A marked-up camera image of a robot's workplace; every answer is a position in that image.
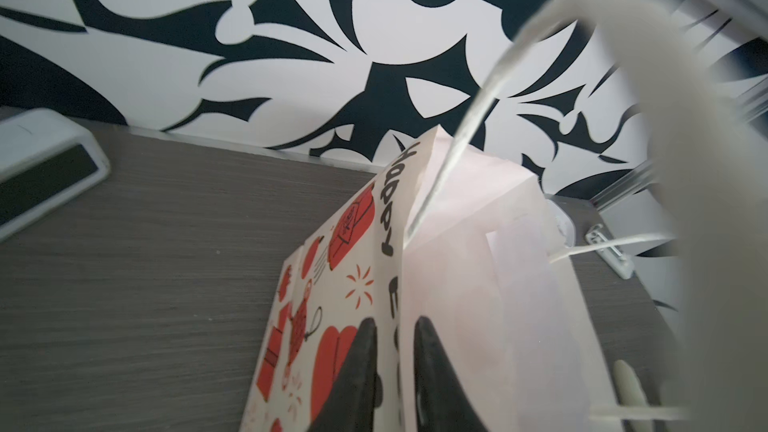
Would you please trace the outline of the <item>red patterned paper bag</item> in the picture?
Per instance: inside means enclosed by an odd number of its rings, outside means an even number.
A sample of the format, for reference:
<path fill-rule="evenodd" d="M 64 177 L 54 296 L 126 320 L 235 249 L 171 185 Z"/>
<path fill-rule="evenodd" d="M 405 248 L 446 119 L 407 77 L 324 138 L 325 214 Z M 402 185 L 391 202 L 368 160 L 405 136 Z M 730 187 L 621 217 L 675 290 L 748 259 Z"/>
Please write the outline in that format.
<path fill-rule="evenodd" d="M 613 391 L 537 177 L 471 145 L 539 38 L 582 19 L 618 61 L 652 132 L 685 292 L 683 397 L 628 407 Z M 406 147 L 285 262 L 240 427 L 310 431 L 329 327 L 377 327 L 371 431 L 417 431 L 414 327 L 428 317 L 487 431 L 767 427 L 767 227 L 744 126 L 717 98 L 664 0 L 551 0 L 492 69 L 457 131 Z"/>

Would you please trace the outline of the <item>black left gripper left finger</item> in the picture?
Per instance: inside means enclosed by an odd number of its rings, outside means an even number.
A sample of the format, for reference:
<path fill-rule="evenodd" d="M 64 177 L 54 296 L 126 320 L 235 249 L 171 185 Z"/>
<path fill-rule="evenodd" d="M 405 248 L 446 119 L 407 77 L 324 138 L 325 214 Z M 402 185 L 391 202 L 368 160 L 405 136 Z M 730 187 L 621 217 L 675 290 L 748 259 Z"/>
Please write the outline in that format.
<path fill-rule="evenodd" d="M 377 327 L 373 318 L 323 333 L 313 368 L 310 431 L 371 431 L 376 403 Z"/>

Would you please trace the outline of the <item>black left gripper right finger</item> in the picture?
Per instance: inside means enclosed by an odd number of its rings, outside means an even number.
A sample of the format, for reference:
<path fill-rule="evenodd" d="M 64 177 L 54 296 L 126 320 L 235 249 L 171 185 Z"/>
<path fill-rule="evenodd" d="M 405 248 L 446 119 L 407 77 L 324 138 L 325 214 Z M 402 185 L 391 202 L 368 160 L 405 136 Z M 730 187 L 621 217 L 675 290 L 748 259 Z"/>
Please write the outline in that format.
<path fill-rule="evenodd" d="M 487 431 L 426 316 L 415 323 L 413 358 L 418 432 Z"/>

